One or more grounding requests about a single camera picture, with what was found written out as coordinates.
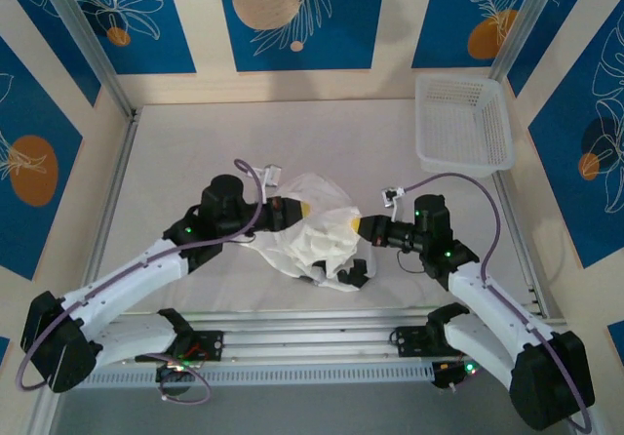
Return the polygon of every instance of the crumpled plastic bag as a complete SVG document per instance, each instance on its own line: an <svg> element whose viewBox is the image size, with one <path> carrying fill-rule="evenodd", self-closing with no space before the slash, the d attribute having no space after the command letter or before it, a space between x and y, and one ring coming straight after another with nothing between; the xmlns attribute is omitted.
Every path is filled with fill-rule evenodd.
<svg viewBox="0 0 624 435"><path fill-rule="evenodd" d="M281 185L275 196L306 203L309 214L281 232L256 232L241 245L258 251L273 267L292 277L309 278L315 285L351 292L359 289L337 280L337 273L353 266L354 258L367 262L367 276L376 273L372 246L351 227L360 211L333 181L304 174ZM326 270L315 266L326 263Z"/></svg>

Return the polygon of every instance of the white plastic bag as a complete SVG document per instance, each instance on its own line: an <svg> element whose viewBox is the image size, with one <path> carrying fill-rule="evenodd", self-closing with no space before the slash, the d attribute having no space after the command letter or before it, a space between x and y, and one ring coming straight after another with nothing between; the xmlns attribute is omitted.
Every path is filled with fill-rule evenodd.
<svg viewBox="0 0 624 435"><path fill-rule="evenodd" d="M353 266L354 258L364 259L366 275L374 276L372 246L351 227L351 221L361 216L360 211L335 183L316 174L304 174L280 186L275 195L306 203L310 213L281 232L256 232L252 242L242 245L258 251L284 274L310 278L321 287L359 290L338 282L336 277L340 270L348 271ZM314 266L317 261L325 262L326 271Z"/></svg>

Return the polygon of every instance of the mesh basket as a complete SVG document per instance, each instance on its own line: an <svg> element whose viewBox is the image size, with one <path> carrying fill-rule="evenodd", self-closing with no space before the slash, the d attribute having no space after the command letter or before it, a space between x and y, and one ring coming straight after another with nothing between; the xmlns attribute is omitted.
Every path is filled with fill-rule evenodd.
<svg viewBox="0 0 624 435"><path fill-rule="evenodd" d="M509 115L498 82L420 73L415 102L416 153L423 170L482 178L514 165Z"/></svg>

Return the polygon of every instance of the white plastic basket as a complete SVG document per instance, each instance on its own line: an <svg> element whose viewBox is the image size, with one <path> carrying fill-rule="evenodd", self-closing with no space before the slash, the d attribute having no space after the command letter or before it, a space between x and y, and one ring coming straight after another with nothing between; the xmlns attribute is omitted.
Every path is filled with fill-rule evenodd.
<svg viewBox="0 0 624 435"><path fill-rule="evenodd" d="M476 76L416 77L416 153L427 172L487 177L514 165L501 85Z"/></svg>

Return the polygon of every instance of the white floor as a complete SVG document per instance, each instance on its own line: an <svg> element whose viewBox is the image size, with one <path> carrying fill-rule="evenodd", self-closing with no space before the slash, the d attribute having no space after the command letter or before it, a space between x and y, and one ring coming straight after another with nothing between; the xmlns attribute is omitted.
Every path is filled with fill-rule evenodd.
<svg viewBox="0 0 624 435"><path fill-rule="evenodd" d="M108 273L151 245L187 208L198 204L212 177L240 173L240 157L254 166L283 167L282 181L306 172L331 178L364 215L387 214L380 190L429 176L415 154L413 100L157 105L142 110L130 164L106 246ZM246 199L254 185L245 178ZM484 180L496 196L493 181ZM494 218L483 194L461 179L436 180L417 194L447 198L455 237L483 257ZM405 221L412 221L406 199ZM503 221L489 272L523 304L534 299ZM334 310L437 306L453 301L424 274L402 271L396 251L375 249L377 276L359 292L342 293L285 276L257 253L227 245L190 277L164 288L135 311ZM416 255L404 266L419 269Z"/></svg>

